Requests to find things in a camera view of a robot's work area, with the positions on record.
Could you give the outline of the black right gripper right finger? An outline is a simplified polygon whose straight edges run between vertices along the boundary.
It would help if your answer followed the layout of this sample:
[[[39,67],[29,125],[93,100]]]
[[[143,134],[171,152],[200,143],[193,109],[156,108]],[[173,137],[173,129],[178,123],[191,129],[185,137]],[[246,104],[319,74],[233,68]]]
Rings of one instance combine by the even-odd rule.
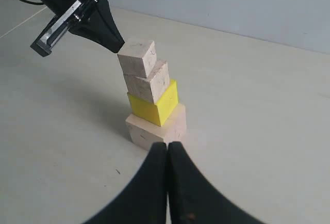
[[[169,144],[168,165],[171,223],[262,223],[213,187],[181,142]]]

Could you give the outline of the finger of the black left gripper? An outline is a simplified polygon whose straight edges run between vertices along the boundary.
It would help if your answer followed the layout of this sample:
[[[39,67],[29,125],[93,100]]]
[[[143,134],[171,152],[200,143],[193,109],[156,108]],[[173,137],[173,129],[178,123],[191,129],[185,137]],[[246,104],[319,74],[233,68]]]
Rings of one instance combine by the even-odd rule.
[[[91,0],[82,12],[81,21],[72,26],[69,32],[94,41],[113,53],[117,53],[124,45],[108,0]]]

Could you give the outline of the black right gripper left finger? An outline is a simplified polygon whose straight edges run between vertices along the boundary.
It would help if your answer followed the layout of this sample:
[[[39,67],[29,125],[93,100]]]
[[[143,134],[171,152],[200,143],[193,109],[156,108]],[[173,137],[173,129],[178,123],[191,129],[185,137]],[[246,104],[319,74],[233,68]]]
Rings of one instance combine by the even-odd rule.
[[[120,194],[86,223],[166,223],[167,145],[155,142]]]

